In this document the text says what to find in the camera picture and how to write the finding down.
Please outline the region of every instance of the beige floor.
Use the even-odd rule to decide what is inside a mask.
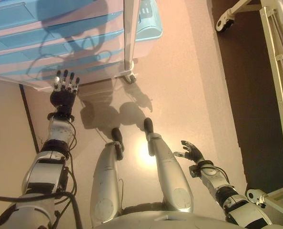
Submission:
[[[151,54],[140,58],[134,72],[135,85],[114,79],[81,87],[73,108],[78,145],[73,150],[78,182],[77,200],[85,228],[91,228],[92,174],[112,127],[120,125],[125,157],[118,163],[124,180],[123,207],[162,200],[155,161],[148,156],[145,117],[172,151],[180,141],[193,142],[207,159],[223,167],[237,190],[244,193],[246,181],[237,144],[220,51],[206,1],[157,0],[164,33]],[[37,138],[47,136],[49,94],[26,88]],[[224,219],[220,207],[198,179],[192,179],[190,161],[179,159],[194,194],[196,214]],[[60,228],[73,227],[72,209]]]

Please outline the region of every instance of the black cable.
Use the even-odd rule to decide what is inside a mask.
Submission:
[[[75,196],[70,192],[51,193],[47,195],[41,195],[41,196],[36,196],[36,197],[25,197],[25,198],[0,197],[0,201],[12,202],[12,203],[25,203],[25,202],[39,201],[39,200],[50,199],[50,198],[60,198],[63,196],[70,198],[68,204],[70,203],[72,204],[75,222],[76,222],[76,228],[82,229],[82,222],[80,218],[78,204],[77,204]]]
[[[201,167],[201,169],[203,169],[203,168],[211,168],[211,169],[220,170],[223,173],[223,176],[225,177],[226,181],[230,184],[228,176],[227,176],[226,172],[223,169],[221,169],[219,167],[216,167],[216,166],[213,166],[213,167]]]
[[[74,140],[76,139],[76,128],[74,127],[74,125],[69,121],[69,120],[66,120],[72,127],[73,127],[73,129],[74,129],[74,134],[73,134],[73,140],[71,141],[71,144],[70,144],[70,147],[69,147],[69,149],[70,149],[70,151],[76,146],[74,146],[72,149],[71,149],[71,145],[73,144],[73,142],[74,142]]]
[[[219,168],[219,167],[217,167],[217,166],[215,166],[215,168],[217,168],[218,170],[222,171],[222,172],[224,173],[224,176],[225,176],[227,182],[230,183],[230,182],[229,182],[229,179],[228,179],[228,176],[227,176],[227,173],[226,173],[222,168]]]
[[[73,173],[72,173],[71,171],[69,171],[69,174],[70,174],[70,176],[71,176],[71,178],[72,178],[72,180],[73,180],[73,188],[71,189],[71,193],[74,194],[74,191],[75,191],[75,189],[77,188],[77,184],[75,185]],[[68,200],[68,199],[69,199],[69,198],[66,197],[66,198],[63,199],[63,200],[60,200],[60,201],[56,202],[55,205],[64,203],[64,202],[65,202],[66,200]]]
[[[77,138],[74,137],[74,140],[75,140],[75,144],[74,144],[74,146],[72,148],[70,148],[70,151],[72,151],[76,147],[76,145],[77,145]]]
[[[76,145],[77,145],[76,128],[74,127],[74,125],[73,125],[70,121],[68,121],[68,120],[66,120],[66,121],[67,121],[67,122],[73,127],[73,129],[74,129],[73,140],[72,140],[72,142],[71,142],[71,144],[70,144],[68,153],[69,153],[69,155],[70,155],[70,160],[71,160],[71,176],[72,176],[73,182],[74,182],[73,195],[74,195],[74,197],[75,197],[75,196],[76,196],[76,193],[77,193],[77,181],[76,181],[76,177],[75,177],[75,174],[74,174],[73,157],[72,157],[72,155],[71,155],[71,150],[72,150],[73,148],[75,148]],[[58,225],[58,223],[59,223],[59,221],[60,221],[60,218],[62,217],[62,215],[64,214],[64,212],[66,211],[66,209],[68,208],[68,206],[69,206],[70,204],[71,204],[71,200],[69,200],[69,202],[68,202],[68,203],[65,205],[65,207],[63,208],[62,212],[57,216],[57,219],[56,219],[56,221],[54,222],[54,224],[53,224],[53,226],[52,226],[53,229],[55,229],[55,228],[57,227],[57,225]]]

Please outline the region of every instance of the robot forearm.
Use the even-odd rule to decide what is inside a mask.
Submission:
[[[175,152],[176,156],[193,160],[196,164],[189,167],[192,177],[199,177],[208,188],[211,196],[223,208],[226,221],[245,228],[260,229],[272,224],[261,209],[238,194],[229,183],[226,173],[214,166],[212,161],[205,160],[201,152],[191,143],[182,141],[186,153]]]
[[[73,86],[71,81],[74,74],[72,73],[66,88],[62,87],[65,80],[61,82],[59,76],[60,71],[57,73],[58,82],[51,94],[51,103],[57,110],[48,115],[49,136],[23,180],[20,198],[66,191],[69,171],[66,160],[69,158],[70,141],[74,136],[71,124],[74,117],[71,115],[71,108],[79,80]],[[55,221],[54,208],[54,198],[12,204],[0,216],[0,229],[51,228]]]

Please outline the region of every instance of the blue drawer cabinet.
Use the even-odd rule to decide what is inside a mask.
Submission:
[[[75,71],[82,84],[129,73],[123,6],[139,1],[0,0],[0,79],[42,90],[57,70]],[[141,2],[134,58],[162,34],[155,0]]]

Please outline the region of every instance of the brown carpet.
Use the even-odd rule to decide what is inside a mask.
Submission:
[[[236,2],[213,0],[215,22]],[[218,40],[248,188],[274,191],[283,187],[283,135],[259,12],[237,14]]]

